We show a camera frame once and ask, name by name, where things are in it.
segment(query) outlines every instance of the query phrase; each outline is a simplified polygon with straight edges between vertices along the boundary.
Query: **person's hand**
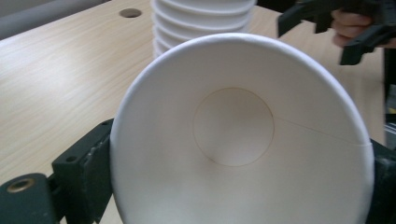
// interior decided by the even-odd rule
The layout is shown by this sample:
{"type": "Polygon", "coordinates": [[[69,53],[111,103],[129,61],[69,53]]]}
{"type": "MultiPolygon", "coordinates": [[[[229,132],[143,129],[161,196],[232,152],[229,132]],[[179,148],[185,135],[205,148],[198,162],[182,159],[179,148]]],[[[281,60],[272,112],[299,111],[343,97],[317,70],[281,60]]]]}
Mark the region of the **person's hand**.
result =
{"type": "MultiPolygon", "coordinates": [[[[341,9],[332,12],[332,28],[336,32],[332,42],[342,48],[349,40],[363,33],[373,22],[370,17],[345,12],[341,9]]],[[[379,47],[396,49],[396,38],[379,47]]]]}

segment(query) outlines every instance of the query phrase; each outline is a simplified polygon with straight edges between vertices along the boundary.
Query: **wooden table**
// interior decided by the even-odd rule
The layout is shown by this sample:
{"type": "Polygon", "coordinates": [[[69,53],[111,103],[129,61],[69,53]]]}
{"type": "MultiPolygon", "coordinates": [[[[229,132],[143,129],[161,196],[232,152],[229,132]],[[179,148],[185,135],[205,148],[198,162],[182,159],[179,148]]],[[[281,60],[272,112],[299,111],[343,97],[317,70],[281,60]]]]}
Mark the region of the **wooden table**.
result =
{"type": "MultiPolygon", "coordinates": [[[[250,32],[276,37],[276,16],[254,8],[250,32]]],[[[149,0],[113,0],[0,41],[0,182],[52,173],[50,163],[111,119],[126,89],[152,61],[149,0]],[[143,14],[123,18],[120,11],[143,14]]],[[[280,38],[323,64],[346,88],[371,137],[384,142],[382,54],[339,66],[332,31],[304,22],[280,38]]],[[[114,201],[102,223],[121,223],[114,201]]]]}

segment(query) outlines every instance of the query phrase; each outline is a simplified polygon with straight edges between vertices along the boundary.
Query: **table surface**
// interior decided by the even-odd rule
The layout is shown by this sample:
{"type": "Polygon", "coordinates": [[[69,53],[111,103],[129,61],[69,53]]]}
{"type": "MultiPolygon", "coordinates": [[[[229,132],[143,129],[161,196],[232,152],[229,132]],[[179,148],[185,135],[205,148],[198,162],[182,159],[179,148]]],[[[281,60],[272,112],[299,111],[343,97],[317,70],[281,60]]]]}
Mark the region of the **table surface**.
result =
{"type": "MultiPolygon", "coordinates": [[[[250,32],[276,38],[278,13],[253,9],[250,32]]],[[[0,183],[52,173],[50,163],[100,122],[111,119],[126,89],[153,60],[149,0],[113,0],[0,41],[0,183]],[[143,13],[124,18],[120,11],[143,13]]],[[[313,57],[341,83],[371,138],[384,143],[382,53],[338,65],[332,31],[303,22],[280,38],[313,57]]],[[[111,200],[102,223],[121,223],[111,200]]]]}

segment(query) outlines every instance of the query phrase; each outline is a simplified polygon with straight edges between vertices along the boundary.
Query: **stack of cups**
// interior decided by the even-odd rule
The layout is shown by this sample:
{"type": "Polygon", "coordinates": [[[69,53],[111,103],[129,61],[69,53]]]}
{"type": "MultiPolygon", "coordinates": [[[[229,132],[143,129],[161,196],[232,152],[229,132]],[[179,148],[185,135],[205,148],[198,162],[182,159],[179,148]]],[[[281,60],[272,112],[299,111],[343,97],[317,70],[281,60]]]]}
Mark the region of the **stack of cups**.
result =
{"type": "Polygon", "coordinates": [[[256,0],[151,0],[154,57],[204,35],[245,33],[256,0]]]}

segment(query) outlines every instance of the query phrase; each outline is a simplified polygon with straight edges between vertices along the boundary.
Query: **light wood tabletop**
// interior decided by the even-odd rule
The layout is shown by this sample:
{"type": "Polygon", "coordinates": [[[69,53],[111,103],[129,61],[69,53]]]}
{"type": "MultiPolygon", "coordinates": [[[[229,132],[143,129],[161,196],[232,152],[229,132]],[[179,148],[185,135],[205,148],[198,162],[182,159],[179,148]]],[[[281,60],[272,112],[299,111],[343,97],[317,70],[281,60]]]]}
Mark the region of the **light wood tabletop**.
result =
{"type": "MultiPolygon", "coordinates": [[[[278,13],[255,7],[250,32],[276,38],[278,13]]],[[[0,41],[0,182],[52,173],[50,164],[115,116],[126,89],[153,61],[149,0],[113,0],[0,41]],[[142,15],[124,18],[135,8],[142,15]]],[[[332,31],[310,22],[279,38],[327,68],[349,93],[370,136],[384,143],[382,53],[340,66],[332,31]]],[[[121,223],[114,201],[102,223],[121,223]]]]}

